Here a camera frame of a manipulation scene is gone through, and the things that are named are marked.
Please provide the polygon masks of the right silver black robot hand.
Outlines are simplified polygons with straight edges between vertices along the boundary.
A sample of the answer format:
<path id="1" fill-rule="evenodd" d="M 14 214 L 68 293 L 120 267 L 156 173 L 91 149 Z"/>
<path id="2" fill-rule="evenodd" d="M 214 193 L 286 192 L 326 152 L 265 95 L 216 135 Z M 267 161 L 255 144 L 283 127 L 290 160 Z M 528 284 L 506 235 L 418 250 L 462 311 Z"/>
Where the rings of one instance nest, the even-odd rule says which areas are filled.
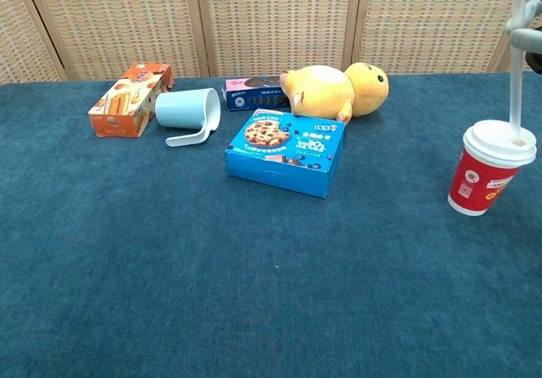
<path id="1" fill-rule="evenodd" d="M 512 45 L 525 51 L 528 66 L 541 74 L 541 27 L 528 28 L 532 19 L 541 14 L 541 0 L 528 0 L 524 6 L 523 22 L 514 23 L 512 18 L 506 22 L 505 32 L 512 35 Z"/>

